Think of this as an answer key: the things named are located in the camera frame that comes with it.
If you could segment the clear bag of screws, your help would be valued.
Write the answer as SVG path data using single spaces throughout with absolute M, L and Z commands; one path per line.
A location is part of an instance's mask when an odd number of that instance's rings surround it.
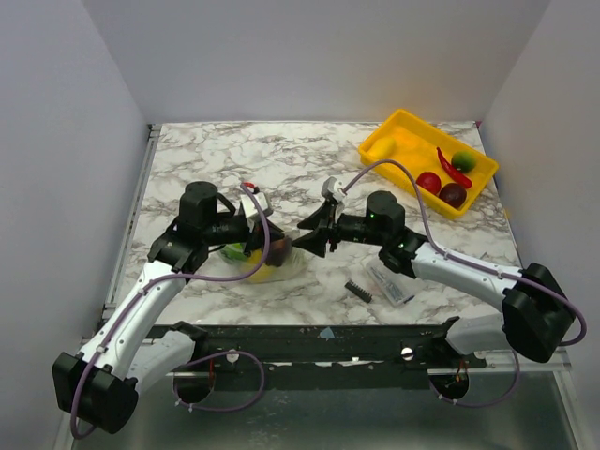
M 366 270 L 393 307 L 407 305 L 416 297 L 414 289 L 405 283 L 402 275 L 392 272 L 381 261 L 371 260 L 367 263 Z

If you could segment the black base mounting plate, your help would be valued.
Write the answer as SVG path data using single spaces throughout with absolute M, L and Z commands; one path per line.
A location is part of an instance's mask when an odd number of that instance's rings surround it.
M 428 372 L 484 368 L 446 342 L 452 320 L 432 325 L 155 325 L 191 338 L 192 365 L 176 380 L 221 392 L 335 389 L 426 389 Z

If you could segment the green toy watermelon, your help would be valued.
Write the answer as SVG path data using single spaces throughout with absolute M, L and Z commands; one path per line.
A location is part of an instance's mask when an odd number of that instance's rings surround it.
M 228 261 L 245 262 L 248 259 L 245 247 L 240 243 L 225 245 L 219 251 L 219 254 L 223 259 Z

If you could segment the white toy cauliflower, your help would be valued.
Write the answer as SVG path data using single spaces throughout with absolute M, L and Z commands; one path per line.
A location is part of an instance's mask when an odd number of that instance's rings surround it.
M 308 266 L 308 257 L 303 250 L 294 248 L 284 264 L 280 267 L 285 279 L 295 278 L 301 275 Z

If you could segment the dark red toy plum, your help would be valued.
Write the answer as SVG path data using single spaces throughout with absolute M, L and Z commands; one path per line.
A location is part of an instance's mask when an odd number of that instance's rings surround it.
M 467 189 L 457 183 L 448 183 L 440 190 L 438 197 L 453 208 L 460 209 L 467 200 Z

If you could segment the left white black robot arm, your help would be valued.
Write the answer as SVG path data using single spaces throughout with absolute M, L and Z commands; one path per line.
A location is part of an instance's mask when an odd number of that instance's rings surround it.
M 111 318 L 76 354 L 61 353 L 52 365 L 59 408 L 70 415 L 72 436 L 81 440 L 91 429 L 114 434 L 132 416 L 140 395 L 168 372 L 183 366 L 201 368 L 208 356 L 203 331 L 180 323 L 158 343 L 144 347 L 162 311 L 191 280 L 226 282 L 225 277 L 199 274 L 209 250 L 242 243 L 246 250 L 267 252 L 279 227 L 268 221 L 273 212 L 268 196 L 244 183 L 238 206 L 215 185 L 186 186 L 178 214 L 150 247 L 136 284 Z

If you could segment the yellow toy banana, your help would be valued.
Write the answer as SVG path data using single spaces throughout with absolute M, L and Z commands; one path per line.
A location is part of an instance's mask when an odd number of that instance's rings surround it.
M 248 270 L 253 269 L 258 264 L 262 258 L 262 255 L 263 252 L 260 249 L 254 250 L 250 254 L 250 256 L 247 258 L 247 264 L 249 266 Z M 278 267 L 268 265 L 265 262 L 256 272 L 247 278 L 247 281 L 251 283 L 264 283 L 273 281 L 278 274 L 278 270 Z

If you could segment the dark purple toy fruit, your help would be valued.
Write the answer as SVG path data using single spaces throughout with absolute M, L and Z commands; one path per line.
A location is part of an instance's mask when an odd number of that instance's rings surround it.
M 290 237 L 284 237 L 272 242 L 265 264 L 268 266 L 280 267 L 292 252 L 292 248 L 292 239 Z

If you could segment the yellow plastic bin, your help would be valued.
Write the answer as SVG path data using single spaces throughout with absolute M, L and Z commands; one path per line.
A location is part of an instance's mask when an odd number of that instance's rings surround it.
M 463 216 L 499 169 L 499 164 L 494 159 L 406 110 L 397 110 L 392 113 L 358 146 L 358 154 L 363 164 L 368 166 L 379 161 L 369 157 L 368 149 L 378 139 L 387 136 L 394 137 L 397 143 L 396 150 L 389 156 L 390 159 L 403 165 L 414 178 L 423 172 L 436 173 L 442 180 L 442 186 L 452 183 L 453 180 L 444 171 L 438 160 L 437 147 L 442 150 L 449 162 L 451 162 L 452 156 L 460 151 L 470 152 L 477 158 L 476 167 L 465 174 L 472 180 L 472 187 L 467 189 L 467 200 L 460 209 L 455 209 L 443 202 L 437 195 L 426 190 L 422 191 L 424 202 L 434 211 L 449 219 Z

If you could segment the green yellow toy mango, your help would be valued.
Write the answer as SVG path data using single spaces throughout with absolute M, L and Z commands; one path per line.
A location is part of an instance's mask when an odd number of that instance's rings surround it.
M 451 158 L 452 166 L 461 173 L 470 173 L 477 165 L 477 158 L 470 152 L 456 152 Z

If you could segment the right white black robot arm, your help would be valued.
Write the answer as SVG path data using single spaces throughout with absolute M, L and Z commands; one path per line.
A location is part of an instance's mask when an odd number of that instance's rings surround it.
M 436 249 L 429 238 L 406 226 L 405 209 L 389 191 L 371 193 L 362 216 L 340 209 L 341 203 L 328 195 L 299 223 L 305 235 L 293 246 L 321 258 L 341 242 L 376 246 L 391 272 L 441 283 L 494 308 L 492 314 L 452 322 L 446 335 L 432 342 L 431 355 L 438 365 L 450 368 L 465 354 L 491 350 L 514 350 L 546 363 L 562 346 L 576 314 L 544 265 L 501 266 Z

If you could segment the clear zip top bag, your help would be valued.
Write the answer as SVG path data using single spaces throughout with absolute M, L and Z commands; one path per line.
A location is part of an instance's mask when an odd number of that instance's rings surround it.
M 270 283 L 290 280 L 301 275 L 307 268 L 305 253 L 292 246 L 292 241 L 300 236 L 299 231 L 285 231 L 278 240 L 271 240 L 264 264 L 252 276 L 245 278 L 249 283 Z M 252 250 L 249 256 L 243 252 L 242 244 L 230 244 L 217 252 L 235 273 L 245 274 L 262 258 L 261 248 Z

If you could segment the aluminium extrusion rail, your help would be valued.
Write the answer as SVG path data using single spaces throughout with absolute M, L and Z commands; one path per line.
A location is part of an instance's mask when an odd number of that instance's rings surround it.
M 502 337 L 497 344 L 497 347 L 475 352 L 474 361 L 481 363 L 487 370 L 503 373 L 515 371 L 515 357 L 522 372 L 564 372 L 573 368 L 570 357 L 563 347 L 555 351 L 546 362 L 537 362 L 518 352 L 514 353 L 514 349 L 505 337 Z

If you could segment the black comb-like part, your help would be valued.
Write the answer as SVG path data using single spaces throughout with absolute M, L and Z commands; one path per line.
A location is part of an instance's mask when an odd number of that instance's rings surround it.
M 344 288 L 365 303 L 369 304 L 372 301 L 372 294 L 358 286 L 352 280 L 348 280 Z

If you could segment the red toy apple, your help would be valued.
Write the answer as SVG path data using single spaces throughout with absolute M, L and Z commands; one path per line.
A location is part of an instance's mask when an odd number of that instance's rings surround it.
M 422 172 L 417 177 L 416 184 L 433 195 L 437 195 L 442 189 L 442 180 L 435 172 Z

